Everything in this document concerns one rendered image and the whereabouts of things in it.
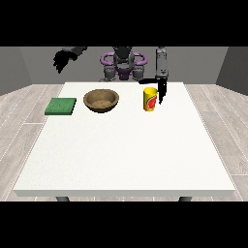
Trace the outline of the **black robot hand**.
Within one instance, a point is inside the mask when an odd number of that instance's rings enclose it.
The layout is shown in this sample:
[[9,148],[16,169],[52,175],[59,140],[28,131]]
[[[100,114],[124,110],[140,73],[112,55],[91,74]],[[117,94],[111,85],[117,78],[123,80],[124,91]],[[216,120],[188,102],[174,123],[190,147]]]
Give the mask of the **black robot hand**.
[[158,84],[158,92],[159,92],[159,104],[162,104],[163,98],[167,93],[167,78],[144,78],[139,81],[139,84],[150,84],[157,83]]
[[69,60],[76,61],[78,54],[74,50],[60,50],[57,51],[53,58],[53,66],[58,73],[61,73],[67,66]]

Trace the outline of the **yellow cup with melon print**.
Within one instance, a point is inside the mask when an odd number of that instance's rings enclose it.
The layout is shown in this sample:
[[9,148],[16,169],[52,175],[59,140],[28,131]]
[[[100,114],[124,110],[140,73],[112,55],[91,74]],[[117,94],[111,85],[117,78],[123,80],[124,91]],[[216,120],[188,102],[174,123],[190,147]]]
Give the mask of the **yellow cup with melon print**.
[[145,87],[143,89],[143,109],[151,112],[155,109],[158,90],[155,87]]

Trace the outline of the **green square pad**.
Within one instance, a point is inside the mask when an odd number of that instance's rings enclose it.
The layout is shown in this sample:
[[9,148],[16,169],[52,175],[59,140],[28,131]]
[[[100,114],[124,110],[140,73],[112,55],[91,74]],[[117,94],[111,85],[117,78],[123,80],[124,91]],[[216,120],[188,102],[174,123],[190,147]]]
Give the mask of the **green square pad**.
[[71,115],[76,102],[76,98],[52,98],[46,107],[45,115]]

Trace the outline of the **brown wooden bowl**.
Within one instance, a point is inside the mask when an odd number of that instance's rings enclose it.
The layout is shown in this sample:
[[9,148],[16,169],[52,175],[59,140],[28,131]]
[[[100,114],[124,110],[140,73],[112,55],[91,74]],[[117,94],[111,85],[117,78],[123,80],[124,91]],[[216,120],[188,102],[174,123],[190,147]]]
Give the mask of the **brown wooden bowl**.
[[111,89],[94,89],[83,96],[84,104],[92,111],[105,113],[115,108],[119,95]]

